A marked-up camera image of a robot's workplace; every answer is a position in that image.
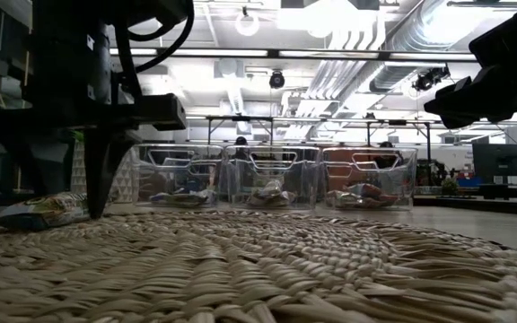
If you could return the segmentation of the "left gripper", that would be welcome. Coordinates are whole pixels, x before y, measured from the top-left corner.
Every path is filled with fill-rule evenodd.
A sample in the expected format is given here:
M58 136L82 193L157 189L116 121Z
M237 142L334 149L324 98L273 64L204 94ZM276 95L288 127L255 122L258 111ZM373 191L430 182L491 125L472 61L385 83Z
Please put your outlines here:
M135 65L130 43L158 38L187 20L187 0L33 0L32 57L23 95L27 109L0 108L0 131L83 129L88 209L102 216L118 166L127 153L123 130L142 124L180 130L185 111L176 95L145 95L138 75L173 54L182 32L152 60ZM20 136L20 166L37 196L66 189L64 130Z

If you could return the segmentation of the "green-wrapped granola bar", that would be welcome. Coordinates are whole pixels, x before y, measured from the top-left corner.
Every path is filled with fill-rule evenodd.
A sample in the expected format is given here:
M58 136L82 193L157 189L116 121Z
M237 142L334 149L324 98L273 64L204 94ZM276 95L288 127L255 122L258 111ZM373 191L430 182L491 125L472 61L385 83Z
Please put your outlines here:
M282 191L272 197L271 204L275 207L289 206L295 199L296 194L294 192Z
M280 194L278 195L260 195L253 194L249 197L246 202L247 205L255 206L255 207L278 207L286 204L286 200L282 198Z
M279 196L283 193L283 184L280 180L273 179L258 192L261 196Z

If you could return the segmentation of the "succulent in patterned white pot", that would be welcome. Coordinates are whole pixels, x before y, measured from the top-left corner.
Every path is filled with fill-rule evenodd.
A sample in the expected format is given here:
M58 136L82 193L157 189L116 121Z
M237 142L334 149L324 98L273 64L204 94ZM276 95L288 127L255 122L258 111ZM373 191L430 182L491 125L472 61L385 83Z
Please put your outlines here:
M74 130L74 152L70 191L76 194L86 192L86 173L84 163L84 137L81 131ZM128 151L118 166L118 170L112 181L108 203L131 203L133 201L133 188L136 185L131 151Z

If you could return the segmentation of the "black computer monitor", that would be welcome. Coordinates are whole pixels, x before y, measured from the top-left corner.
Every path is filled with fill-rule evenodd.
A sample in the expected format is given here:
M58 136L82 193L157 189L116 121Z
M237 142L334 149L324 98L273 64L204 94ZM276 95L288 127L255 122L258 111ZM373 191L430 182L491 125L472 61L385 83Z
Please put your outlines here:
M495 184L495 177L517 177L517 144L473 144L472 152L483 184Z

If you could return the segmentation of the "person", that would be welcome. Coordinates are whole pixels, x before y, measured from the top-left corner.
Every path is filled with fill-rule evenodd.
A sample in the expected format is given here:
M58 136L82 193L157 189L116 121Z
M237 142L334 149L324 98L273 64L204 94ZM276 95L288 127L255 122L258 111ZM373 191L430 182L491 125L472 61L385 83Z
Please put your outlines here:
M248 145L247 139L244 136L239 136L235 141L235 154L234 158L236 160L246 160L248 158L248 149L246 146Z
M384 151L383 154L373 158L379 170L393 169L404 165L402 152L396 149L391 142L380 143L380 148L388 148L388 151Z

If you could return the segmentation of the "clear plastic bin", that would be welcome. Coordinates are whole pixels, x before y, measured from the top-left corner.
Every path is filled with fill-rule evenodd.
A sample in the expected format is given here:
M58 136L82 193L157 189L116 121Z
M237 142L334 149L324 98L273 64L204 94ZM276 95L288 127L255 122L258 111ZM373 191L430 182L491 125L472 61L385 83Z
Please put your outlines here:
M237 208L311 210L317 203L320 150L309 146L247 145L248 158L234 158L236 146L223 150L223 174L228 200ZM270 180L278 179L283 191L294 192L289 206L255 207L246 202Z
M139 144L132 148L137 205L178 208L203 208L217 204L223 148L209 144ZM212 190L216 201L202 207L157 205L149 197L157 193L191 193Z
M417 150L396 149L402 152L404 165L386 170L379 170L373 158L388 151L388 148L337 146L323 149L320 166L325 206L335 210L411 209L416 182ZM329 192L350 192L349 188L358 183L373 184L381 189L382 194L399 196L399 201L393 206L383 208L368 207L364 197L362 204L354 208L334 208L329 204Z

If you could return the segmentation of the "round woven placemat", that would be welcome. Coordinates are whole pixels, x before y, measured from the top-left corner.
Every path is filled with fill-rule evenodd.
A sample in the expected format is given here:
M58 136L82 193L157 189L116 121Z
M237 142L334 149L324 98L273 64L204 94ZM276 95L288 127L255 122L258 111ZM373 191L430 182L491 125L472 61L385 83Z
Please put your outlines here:
M517 249L307 214L0 229L0 323L517 323Z

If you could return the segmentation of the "silver ventilation duct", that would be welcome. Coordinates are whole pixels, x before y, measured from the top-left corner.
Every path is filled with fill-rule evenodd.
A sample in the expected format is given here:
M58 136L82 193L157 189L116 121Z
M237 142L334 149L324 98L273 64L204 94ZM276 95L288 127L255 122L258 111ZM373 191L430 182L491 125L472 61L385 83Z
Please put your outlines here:
M424 0L386 41L390 51L447 51L481 22L478 9L448 6L453 0ZM381 64L369 83L371 92L389 92L413 74L416 66Z

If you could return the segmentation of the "black aluminium table frame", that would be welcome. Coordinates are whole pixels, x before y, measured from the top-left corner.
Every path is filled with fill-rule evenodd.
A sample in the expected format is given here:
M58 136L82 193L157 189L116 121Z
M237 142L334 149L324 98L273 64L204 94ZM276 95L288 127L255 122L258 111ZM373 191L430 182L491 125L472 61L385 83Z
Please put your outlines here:
M449 207L501 214L517 214L517 201L415 196L414 206Z

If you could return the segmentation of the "black overhead frame bar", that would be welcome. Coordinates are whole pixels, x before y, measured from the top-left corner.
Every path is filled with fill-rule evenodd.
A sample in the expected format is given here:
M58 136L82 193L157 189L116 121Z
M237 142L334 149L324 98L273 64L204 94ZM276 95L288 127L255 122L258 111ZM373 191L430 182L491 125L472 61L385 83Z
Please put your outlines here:
M184 48L172 57L181 58L267 58L306 60L400 61L400 62L458 62L476 63L468 52L407 52L384 50L322 50L322 49L237 49L237 48Z

